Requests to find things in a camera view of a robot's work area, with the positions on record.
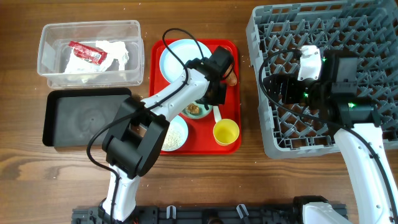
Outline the orange carrot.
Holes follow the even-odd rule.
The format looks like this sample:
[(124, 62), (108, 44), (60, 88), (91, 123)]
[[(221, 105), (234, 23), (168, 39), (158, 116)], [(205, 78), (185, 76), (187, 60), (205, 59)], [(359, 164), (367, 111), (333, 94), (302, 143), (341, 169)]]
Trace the orange carrot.
[(234, 65), (230, 65), (227, 69), (224, 79), (229, 86), (235, 86), (238, 82), (237, 76), (234, 72)]

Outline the mint green bowl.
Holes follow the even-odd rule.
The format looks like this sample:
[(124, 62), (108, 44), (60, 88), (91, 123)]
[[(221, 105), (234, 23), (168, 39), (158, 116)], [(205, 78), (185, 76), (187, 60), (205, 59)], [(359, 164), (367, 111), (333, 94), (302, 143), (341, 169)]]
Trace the mint green bowl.
[(198, 104), (197, 102), (190, 103), (186, 108), (183, 109), (181, 114), (189, 119), (202, 119), (209, 115), (213, 107), (208, 105), (206, 108), (203, 104)]

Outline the brown food scrap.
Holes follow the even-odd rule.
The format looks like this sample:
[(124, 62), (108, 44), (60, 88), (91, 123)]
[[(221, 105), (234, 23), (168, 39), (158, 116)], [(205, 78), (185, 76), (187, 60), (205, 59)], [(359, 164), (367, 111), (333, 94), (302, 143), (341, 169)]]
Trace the brown food scrap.
[(190, 104), (186, 107), (185, 110), (186, 110), (188, 113), (193, 114), (193, 115), (199, 115), (199, 114), (200, 114), (200, 108), (199, 108), (197, 105), (193, 104), (193, 103), (190, 103)]

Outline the yellow plastic cup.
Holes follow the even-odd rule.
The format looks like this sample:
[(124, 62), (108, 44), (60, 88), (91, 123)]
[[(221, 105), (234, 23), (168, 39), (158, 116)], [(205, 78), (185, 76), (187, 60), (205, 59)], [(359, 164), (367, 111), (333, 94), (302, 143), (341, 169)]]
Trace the yellow plastic cup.
[(220, 146), (234, 143), (239, 135), (239, 126), (232, 119), (221, 119), (213, 127), (214, 139)]

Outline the light blue bowl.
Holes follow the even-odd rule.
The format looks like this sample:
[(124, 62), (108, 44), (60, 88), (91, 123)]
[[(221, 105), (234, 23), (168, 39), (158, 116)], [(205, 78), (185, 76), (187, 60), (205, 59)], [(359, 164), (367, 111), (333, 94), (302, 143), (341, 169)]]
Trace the light blue bowl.
[(171, 120), (162, 151), (171, 152), (180, 149), (188, 139), (188, 126), (181, 116)]

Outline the white rice pile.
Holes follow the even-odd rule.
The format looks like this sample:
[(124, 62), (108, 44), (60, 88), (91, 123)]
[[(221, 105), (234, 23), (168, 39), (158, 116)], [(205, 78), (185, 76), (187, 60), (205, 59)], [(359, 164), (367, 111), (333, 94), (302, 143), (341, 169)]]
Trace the white rice pile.
[(181, 127), (177, 124), (170, 124), (167, 131), (162, 150), (174, 151), (180, 148), (183, 144), (184, 136)]

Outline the white tissue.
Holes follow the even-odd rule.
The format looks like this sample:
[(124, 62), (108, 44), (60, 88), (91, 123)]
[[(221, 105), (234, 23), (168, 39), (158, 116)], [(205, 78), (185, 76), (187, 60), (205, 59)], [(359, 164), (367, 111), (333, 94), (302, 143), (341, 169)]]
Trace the white tissue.
[(67, 63), (64, 73), (95, 73), (107, 71), (115, 60), (118, 61), (118, 70), (125, 70), (129, 60), (128, 51), (124, 42), (109, 42), (107, 40), (98, 40), (94, 48), (108, 53), (104, 62), (100, 65), (89, 63), (73, 54), (73, 49)]

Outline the red snack wrapper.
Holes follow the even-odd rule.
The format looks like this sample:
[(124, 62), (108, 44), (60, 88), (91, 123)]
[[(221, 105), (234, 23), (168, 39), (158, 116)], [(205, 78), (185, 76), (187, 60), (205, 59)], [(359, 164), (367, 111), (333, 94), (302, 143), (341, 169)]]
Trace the red snack wrapper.
[(103, 50), (90, 47), (75, 41), (71, 41), (68, 46), (73, 49), (73, 54), (76, 57), (95, 65), (102, 64), (108, 55), (108, 53)]

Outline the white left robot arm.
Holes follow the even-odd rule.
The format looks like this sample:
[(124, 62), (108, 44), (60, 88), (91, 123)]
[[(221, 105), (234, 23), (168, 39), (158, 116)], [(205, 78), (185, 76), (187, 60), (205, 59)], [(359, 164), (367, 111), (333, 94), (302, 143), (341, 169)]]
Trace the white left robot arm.
[(219, 46), (208, 58), (189, 60), (182, 75), (158, 94), (122, 102), (114, 120), (101, 129), (105, 168), (111, 172), (108, 196), (99, 207), (106, 223), (123, 223), (134, 211), (139, 179), (160, 156), (171, 120), (193, 102), (225, 103), (223, 78), (232, 64), (232, 54)]

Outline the gray dishwasher rack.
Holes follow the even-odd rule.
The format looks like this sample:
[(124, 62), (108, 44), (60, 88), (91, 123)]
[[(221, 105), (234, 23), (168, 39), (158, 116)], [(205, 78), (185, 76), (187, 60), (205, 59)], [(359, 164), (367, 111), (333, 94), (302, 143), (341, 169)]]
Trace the gray dishwasher rack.
[[(258, 6), (246, 26), (249, 58), (265, 76), (296, 73), (291, 54), (303, 45), (358, 54), (357, 94), (376, 101), (384, 147), (397, 148), (397, 3), (329, 1)], [(280, 109), (259, 95), (264, 152), (272, 159), (320, 156), (336, 152), (327, 127), (299, 119), (309, 113), (298, 104)]]

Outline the black waste tray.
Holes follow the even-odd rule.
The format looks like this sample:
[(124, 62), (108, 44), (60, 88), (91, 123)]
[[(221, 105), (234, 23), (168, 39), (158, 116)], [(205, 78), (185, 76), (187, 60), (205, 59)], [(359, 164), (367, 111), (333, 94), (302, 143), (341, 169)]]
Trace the black waste tray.
[(85, 146), (113, 121), (128, 88), (57, 90), (49, 93), (42, 142), (51, 147)]

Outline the clear plastic waste bin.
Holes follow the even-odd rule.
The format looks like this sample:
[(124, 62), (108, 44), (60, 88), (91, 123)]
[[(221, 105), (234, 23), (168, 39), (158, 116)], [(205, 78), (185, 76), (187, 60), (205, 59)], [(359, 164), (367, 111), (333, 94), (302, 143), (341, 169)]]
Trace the clear plastic waste bin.
[(138, 86), (144, 64), (137, 20), (47, 24), (42, 30), (37, 73), (50, 88)]

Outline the light blue plate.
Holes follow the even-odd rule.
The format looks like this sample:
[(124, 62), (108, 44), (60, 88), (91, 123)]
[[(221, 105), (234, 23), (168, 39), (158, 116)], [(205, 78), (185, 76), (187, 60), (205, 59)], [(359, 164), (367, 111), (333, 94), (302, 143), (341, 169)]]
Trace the light blue plate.
[[(195, 58), (202, 59), (203, 57), (209, 58), (211, 56), (210, 49), (203, 43), (196, 42), (192, 39), (180, 39), (168, 45), (169, 49), (186, 64), (189, 60)], [(184, 73), (183, 65), (165, 49), (160, 56), (160, 71), (163, 77), (169, 82), (173, 83), (177, 78)]]

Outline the white plastic spoon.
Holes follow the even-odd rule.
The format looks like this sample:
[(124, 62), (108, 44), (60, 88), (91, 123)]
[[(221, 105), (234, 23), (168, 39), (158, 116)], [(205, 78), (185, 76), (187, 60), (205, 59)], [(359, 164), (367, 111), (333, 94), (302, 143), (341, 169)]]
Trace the white plastic spoon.
[(218, 106), (213, 106), (213, 114), (214, 114), (215, 123), (222, 120), (220, 109)]

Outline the red serving tray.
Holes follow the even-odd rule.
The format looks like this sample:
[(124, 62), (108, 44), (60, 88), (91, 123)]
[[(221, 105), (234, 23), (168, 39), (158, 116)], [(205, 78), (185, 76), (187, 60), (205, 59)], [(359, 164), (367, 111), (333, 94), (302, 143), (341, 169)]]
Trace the red serving tray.
[[(211, 52), (217, 46), (222, 46), (229, 50), (234, 57), (234, 72), (239, 76), (239, 55), (236, 46), (229, 40), (225, 39), (200, 39)], [(152, 47), (150, 57), (150, 77), (149, 77), (149, 96), (158, 93), (169, 83), (162, 76), (160, 71), (160, 56), (165, 50), (164, 44), (158, 40)], [(239, 126), (241, 125), (241, 102), (239, 84), (229, 86), (226, 92), (226, 100), (224, 105), (219, 106), (221, 117), (232, 119)], [(214, 114), (210, 113), (202, 119), (190, 119), (181, 115), (188, 126), (188, 138), (185, 144), (171, 152), (161, 152), (162, 155), (225, 155), (231, 154), (239, 149), (241, 145), (241, 136), (235, 142), (228, 146), (220, 146), (213, 137), (213, 127), (215, 125)]]

